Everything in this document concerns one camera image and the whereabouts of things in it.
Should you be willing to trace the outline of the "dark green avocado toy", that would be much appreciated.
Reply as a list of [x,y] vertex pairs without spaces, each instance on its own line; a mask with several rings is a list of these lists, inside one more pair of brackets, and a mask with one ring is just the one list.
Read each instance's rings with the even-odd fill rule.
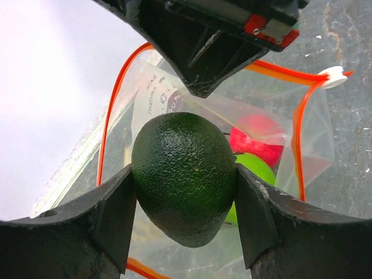
[[135,194],[155,226],[189,248],[215,237],[237,182],[234,155],[217,126],[188,112],[157,116],[138,133],[131,164]]

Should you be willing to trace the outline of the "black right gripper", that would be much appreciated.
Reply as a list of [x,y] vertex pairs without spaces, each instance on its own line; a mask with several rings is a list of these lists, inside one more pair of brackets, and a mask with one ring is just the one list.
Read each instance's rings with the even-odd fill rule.
[[225,79],[300,35],[309,1],[137,1],[172,14],[141,14],[139,30],[192,95],[207,98]]

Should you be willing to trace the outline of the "red apple toy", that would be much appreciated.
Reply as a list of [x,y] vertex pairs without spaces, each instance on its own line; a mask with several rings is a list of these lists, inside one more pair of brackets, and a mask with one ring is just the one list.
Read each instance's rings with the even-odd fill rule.
[[254,154],[274,167],[284,150],[283,132],[267,115],[253,113],[238,119],[231,129],[229,143],[233,152]]

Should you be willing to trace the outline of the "green watermelon toy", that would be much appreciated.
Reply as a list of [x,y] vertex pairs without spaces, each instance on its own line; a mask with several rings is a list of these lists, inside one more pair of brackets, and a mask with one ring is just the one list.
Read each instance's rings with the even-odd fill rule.
[[[264,160],[251,153],[235,153],[234,156],[236,163],[239,163],[246,167],[249,171],[258,176],[264,182],[270,185],[275,184],[276,176],[271,167]],[[232,203],[232,207],[224,222],[235,227],[238,226],[234,202]]]

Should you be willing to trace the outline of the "clear zip top bag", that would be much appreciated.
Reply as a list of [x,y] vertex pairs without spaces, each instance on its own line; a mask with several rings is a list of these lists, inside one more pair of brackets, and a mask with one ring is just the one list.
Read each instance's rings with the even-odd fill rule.
[[[284,150],[274,186],[305,200],[305,186],[334,162],[326,90],[349,77],[341,66],[318,74],[257,61],[229,78],[206,99],[192,96],[149,44],[139,47],[117,77],[103,130],[97,182],[131,162],[134,140],[150,119],[169,112],[198,114],[227,134],[238,119],[267,115],[283,129]],[[183,247],[164,235],[140,207],[135,210],[127,278],[249,278],[238,226],[224,223],[212,242]]]

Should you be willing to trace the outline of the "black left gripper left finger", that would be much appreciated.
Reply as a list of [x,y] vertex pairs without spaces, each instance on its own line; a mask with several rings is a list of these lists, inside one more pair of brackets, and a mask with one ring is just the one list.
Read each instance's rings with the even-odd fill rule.
[[119,278],[136,207],[131,166],[35,218],[1,222],[1,278]]

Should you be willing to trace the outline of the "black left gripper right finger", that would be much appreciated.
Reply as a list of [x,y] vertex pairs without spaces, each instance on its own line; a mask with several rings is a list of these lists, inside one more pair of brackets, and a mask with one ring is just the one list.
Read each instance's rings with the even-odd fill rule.
[[302,202],[237,167],[235,207],[253,278],[370,278],[371,221]]

